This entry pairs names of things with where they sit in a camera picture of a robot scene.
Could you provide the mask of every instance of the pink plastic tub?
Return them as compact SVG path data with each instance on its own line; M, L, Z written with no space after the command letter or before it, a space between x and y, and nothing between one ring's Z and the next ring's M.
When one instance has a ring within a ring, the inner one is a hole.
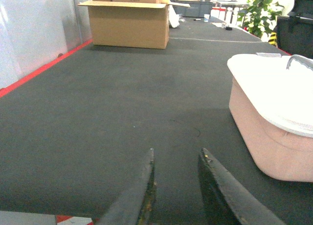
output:
M240 54L229 108L256 165L279 180L313 182L313 71L290 56Z

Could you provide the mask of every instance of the green leaves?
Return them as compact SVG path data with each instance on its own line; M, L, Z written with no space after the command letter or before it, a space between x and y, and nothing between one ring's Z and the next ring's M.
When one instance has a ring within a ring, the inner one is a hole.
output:
M246 9L244 27L249 33L261 38L263 33L271 33L276 16L281 15L284 8L274 0L247 0L249 7Z

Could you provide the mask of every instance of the dark gray carpet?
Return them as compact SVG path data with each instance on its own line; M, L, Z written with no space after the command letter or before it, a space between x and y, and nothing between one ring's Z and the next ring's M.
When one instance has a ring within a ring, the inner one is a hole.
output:
M0 99L0 210L100 217L155 149L155 222L203 224L202 147L288 224L312 224L312 183L255 166L228 109L238 53L278 52L187 21L165 50L89 45Z

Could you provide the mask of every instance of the yellow black hazard stripe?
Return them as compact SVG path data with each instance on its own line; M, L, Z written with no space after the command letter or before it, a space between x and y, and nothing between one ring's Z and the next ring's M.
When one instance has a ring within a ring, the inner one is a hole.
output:
M269 37L269 40L268 40L268 43L277 47L277 36L276 36L276 33L275 32L272 32L270 34L270 37Z

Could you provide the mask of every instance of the gray bin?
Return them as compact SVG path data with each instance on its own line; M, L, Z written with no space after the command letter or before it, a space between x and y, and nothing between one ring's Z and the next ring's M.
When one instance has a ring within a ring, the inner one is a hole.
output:
M213 3L210 1L175 1L187 3L190 7L173 6L176 14L185 17L204 17L204 14L211 14Z

